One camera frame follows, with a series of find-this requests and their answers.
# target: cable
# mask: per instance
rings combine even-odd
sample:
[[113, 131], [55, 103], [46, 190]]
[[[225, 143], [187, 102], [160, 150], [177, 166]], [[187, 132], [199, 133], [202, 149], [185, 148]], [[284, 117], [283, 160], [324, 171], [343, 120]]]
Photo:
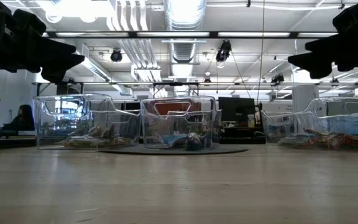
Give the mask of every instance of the cable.
[[298, 54], [298, 39], [295, 39], [294, 45], [295, 45], [295, 55], [297, 55]]
[[264, 40], [265, 40], [265, 0], [264, 0], [264, 10], [262, 13], [262, 46], [260, 50], [260, 69], [259, 69], [259, 82], [258, 82], [258, 95], [256, 97], [256, 103], [258, 104], [259, 100], [259, 91], [260, 91], [260, 82], [262, 81], [262, 65], [264, 59]]
[[218, 82], [219, 82], [219, 73], [218, 73], [218, 62], [216, 62], [216, 94], [218, 94]]
[[251, 99], [251, 95], [249, 94], [249, 91], [248, 91], [248, 89], [247, 89], [247, 85], [246, 85], [246, 83], [244, 83], [244, 79], [242, 78], [242, 75], [241, 75], [239, 66], [237, 65], [236, 58], [235, 58], [234, 53], [233, 53], [233, 49], [231, 50], [231, 54], [232, 54], [232, 56], [233, 56], [234, 62], [236, 63], [236, 68], [237, 68], [237, 71], [239, 72], [239, 75], [240, 75], [240, 77], [241, 77], [242, 83], [244, 84], [244, 87], [245, 87], [246, 90], [247, 90], [248, 96], [249, 96], [249, 98]]
[[4, 4], [7, 7], [13, 7], [15, 9], [42, 9], [42, 7], [27, 7], [27, 6], [12, 6], [10, 4]]

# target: fluorescent light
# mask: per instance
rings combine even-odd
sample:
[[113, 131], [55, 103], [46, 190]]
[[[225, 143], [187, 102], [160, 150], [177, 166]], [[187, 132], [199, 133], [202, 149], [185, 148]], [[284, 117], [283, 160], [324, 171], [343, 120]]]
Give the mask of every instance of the fluorescent light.
[[168, 78], [197, 78], [197, 77], [183, 77], [180, 75], [170, 75], [170, 76], [168, 76]]
[[288, 37], [289, 32], [219, 32], [218, 37]]
[[128, 37], [127, 32], [57, 32], [58, 37]]
[[110, 83], [108, 83], [108, 82], [105, 82], [105, 83], [97, 83], [97, 82], [95, 82], [95, 83], [84, 83], [84, 85], [110, 85]]
[[139, 32], [138, 37], [208, 37], [209, 32]]
[[206, 44], [206, 40], [161, 40], [163, 44]]
[[133, 83], [117, 82], [117, 84], [120, 84], [120, 85], [153, 85], [153, 83], [150, 83], [150, 82], [137, 82], [137, 83], [136, 82], [133, 82]]
[[304, 32], [299, 33], [298, 37], [329, 37], [332, 35], [336, 35], [338, 33], [335, 32], [327, 32], [327, 33], [317, 33], [317, 32]]
[[234, 85], [234, 82], [218, 82], [218, 83], [210, 82], [210, 83], [200, 83], [200, 85]]

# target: items in bin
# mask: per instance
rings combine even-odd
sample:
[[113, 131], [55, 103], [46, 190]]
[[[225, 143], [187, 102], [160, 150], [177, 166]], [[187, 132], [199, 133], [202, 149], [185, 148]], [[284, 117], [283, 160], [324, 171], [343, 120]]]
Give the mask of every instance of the items in bin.
[[209, 134], [205, 134], [204, 136], [200, 136], [197, 133], [159, 136], [155, 133], [155, 135], [166, 148], [186, 146], [186, 150], [196, 151], [210, 147], [208, 144]]
[[358, 137], [344, 133], [327, 133], [305, 129], [308, 134], [299, 134], [295, 137], [282, 138], [278, 144], [285, 146], [318, 146], [328, 149], [341, 147], [358, 147]]
[[87, 135], [68, 137], [62, 141], [65, 147], [74, 148], [103, 148], [114, 146], [129, 146], [134, 140], [114, 135], [114, 125], [109, 130], [103, 132], [102, 127], [95, 126], [91, 128]]

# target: ceiling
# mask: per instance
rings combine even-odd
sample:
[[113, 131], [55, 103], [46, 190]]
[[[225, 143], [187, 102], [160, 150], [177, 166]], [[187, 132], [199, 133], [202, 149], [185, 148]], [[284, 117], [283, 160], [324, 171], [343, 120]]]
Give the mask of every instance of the ceiling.
[[[38, 15], [46, 24], [48, 30], [53, 31], [90, 31], [90, 30], [109, 30], [106, 25], [106, 18], [99, 17], [92, 23], [85, 23], [78, 17], [64, 17], [60, 22], [51, 24], [45, 19], [45, 11], [39, 9], [39, 5], [34, 1], [2, 1], [13, 11], [18, 7], [27, 7], [27, 10]], [[265, 2], [266, 6], [278, 7], [315, 7], [323, 2], [320, 7], [340, 6], [340, 1], [313, 1], [313, 0], [269, 0]], [[353, 5], [358, 1], [345, 0], [347, 6]], [[244, 4], [246, 1], [227, 1], [227, 0], [208, 0], [206, 17], [203, 24], [203, 30], [207, 31], [302, 31], [302, 32], [335, 32], [332, 25], [332, 19], [338, 15], [341, 10], [338, 8], [315, 10], [315, 11], [288, 11], [273, 10], [260, 7], [244, 7], [238, 4]], [[252, 1], [252, 5], [261, 6], [263, 1]], [[163, 10], [163, 1], [147, 1], [147, 23], [150, 30], [166, 30], [165, 13]], [[206, 43], [198, 44], [198, 54], [196, 65], [193, 67], [194, 80], [203, 82], [205, 73], [210, 72], [212, 82], [235, 82], [241, 81], [240, 74], [248, 82], [258, 82], [261, 76], [269, 78], [273, 75], [269, 73], [273, 68], [280, 65], [277, 69], [285, 77], [286, 82], [291, 81], [291, 65], [286, 62], [288, 56], [305, 52], [305, 43], [311, 40], [299, 39], [232, 39], [233, 54], [228, 58], [224, 68], [217, 68], [214, 57], [217, 48], [221, 45], [221, 39], [207, 39]], [[121, 47], [117, 39], [70, 39], [68, 43], [74, 43], [76, 46], [85, 44], [89, 48], [89, 57], [96, 61], [115, 81], [131, 82], [130, 76], [131, 61], [123, 55], [122, 62], [113, 63], [110, 60], [110, 54], [113, 48]], [[152, 47], [161, 68], [162, 78], [168, 78], [172, 75], [170, 71], [168, 44], [161, 43], [161, 39], [152, 39]], [[336, 77], [342, 73], [333, 69], [333, 76]], [[78, 65], [67, 73], [67, 76], [73, 77], [78, 82], [93, 82], [96, 80], [92, 72], [82, 65]], [[358, 73], [344, 77], [340, 82], [357, 82]], [[330, 81], [332, 77], [321, 80]], [[341, 88], [341, 91], [354, 89], [354, 86]]]

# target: desk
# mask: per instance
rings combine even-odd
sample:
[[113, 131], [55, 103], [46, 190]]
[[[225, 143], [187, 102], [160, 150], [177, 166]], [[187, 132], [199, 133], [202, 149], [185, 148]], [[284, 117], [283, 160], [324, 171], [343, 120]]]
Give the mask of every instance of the desk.
[[253, 138], [256, 131], [263, 132], [263, 128], [225, 127], [222, 138]]
[[32, 147], [36, 145], [34, 136], [10, 136], [8, 139], [0, 139], [0, 149]]
[[358, 151], [246, 147], [212, 156], [0, 150], [0, 223], [358, 223]]

